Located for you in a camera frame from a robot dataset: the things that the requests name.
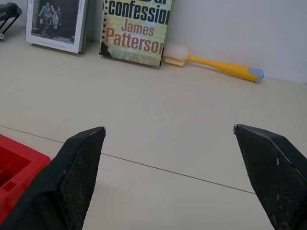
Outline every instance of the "white wall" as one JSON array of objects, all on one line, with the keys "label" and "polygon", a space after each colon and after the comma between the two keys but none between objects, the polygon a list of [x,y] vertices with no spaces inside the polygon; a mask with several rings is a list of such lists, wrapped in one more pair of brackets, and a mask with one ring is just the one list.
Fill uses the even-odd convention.
[{"label": "white wall", "polygon": [[[95,1],[90,38],[99,41],[103,1]],[[168,40],[189,46],[197,56],[251,65],[264,69],[267,77],[307,83],[306,0],[173,1]],[[15,2],[26,11],[26,0]],[[25,25],[25,14],[18,24]]]}]

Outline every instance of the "book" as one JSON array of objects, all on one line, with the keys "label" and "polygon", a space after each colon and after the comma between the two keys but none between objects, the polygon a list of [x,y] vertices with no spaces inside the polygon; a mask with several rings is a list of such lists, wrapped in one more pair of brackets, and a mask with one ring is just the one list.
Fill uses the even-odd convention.
[{"label": "book", "polygon": [[84,53],[87,0],[29,0],[26,42]]},{"label": "book", "polygon": [[160,66],[172,0],[106,0],[100,55]]}]

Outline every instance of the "black object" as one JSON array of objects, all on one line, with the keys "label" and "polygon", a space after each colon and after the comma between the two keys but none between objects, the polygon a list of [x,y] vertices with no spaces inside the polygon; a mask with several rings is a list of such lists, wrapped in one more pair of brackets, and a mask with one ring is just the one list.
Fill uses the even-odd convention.
[{"label": "black object", "polygon": [[307,159],[285,138],[235,125],[248,176],[276,230],[307,230]]},{"label": "black object", "polygon": [[68,139],[31,182],[1,230],[81,230],[90,205],[104,127]]},{"label": "black object", "polygon": [[14,18],[14,20],[4,29],[4,31],[0,33],[0,40],[4,39],[5,32],[22,13],[22,10],[15,3],[9,2],[6,5],[0,4],[0,22],[4,20],[4,22],[0,25],[0,30],[10,18]]}]

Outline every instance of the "toothbrush bristles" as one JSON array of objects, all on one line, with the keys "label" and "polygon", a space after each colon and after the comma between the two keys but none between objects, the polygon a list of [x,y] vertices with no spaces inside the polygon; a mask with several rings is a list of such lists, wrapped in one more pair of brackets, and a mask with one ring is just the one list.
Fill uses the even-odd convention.
[{"label": "toothbrush bristles", "polygon": [[172,58],[172,57],[164,57],[164,62],[172,64],[172,65],[176,65],[176,66],[184,66],[184,63],[185,63],[185,61],[182,61],[176,58]]}]

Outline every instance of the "red box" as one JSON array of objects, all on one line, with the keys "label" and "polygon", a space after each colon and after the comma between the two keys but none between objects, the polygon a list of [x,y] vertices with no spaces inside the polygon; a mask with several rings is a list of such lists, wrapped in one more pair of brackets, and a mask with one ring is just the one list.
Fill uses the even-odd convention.
[{"label": "red box", "polygon": [[0,224],[50,158],[0,135]]}]

